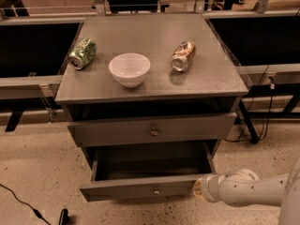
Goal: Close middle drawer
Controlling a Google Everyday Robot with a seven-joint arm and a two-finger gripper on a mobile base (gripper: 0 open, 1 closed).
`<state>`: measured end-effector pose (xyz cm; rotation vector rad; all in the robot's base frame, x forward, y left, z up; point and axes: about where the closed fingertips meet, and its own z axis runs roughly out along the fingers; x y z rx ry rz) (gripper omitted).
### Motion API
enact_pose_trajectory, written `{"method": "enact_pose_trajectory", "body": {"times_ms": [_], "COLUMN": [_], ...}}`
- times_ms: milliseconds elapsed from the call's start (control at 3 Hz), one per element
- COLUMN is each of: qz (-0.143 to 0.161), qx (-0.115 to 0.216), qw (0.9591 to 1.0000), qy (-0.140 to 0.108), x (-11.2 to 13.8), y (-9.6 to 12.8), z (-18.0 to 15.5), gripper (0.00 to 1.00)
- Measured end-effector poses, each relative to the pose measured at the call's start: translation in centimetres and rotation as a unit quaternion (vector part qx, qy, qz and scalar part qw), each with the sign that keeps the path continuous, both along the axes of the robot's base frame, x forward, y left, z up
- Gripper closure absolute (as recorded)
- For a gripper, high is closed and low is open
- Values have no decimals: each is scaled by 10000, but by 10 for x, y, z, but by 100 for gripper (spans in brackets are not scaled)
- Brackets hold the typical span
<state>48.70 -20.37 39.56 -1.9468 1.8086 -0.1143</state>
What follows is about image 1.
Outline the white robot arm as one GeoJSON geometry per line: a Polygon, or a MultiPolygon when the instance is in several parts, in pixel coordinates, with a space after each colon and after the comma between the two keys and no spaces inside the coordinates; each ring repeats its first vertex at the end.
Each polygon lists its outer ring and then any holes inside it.
{"type": "Polygon", "coordinates": [[[209,173],[196,180],[193,194],[209,203],[233,207],[278,206],[278,225],[300,225],[300,157],[289,173],[265,179],[249,169],[209,173]]]}

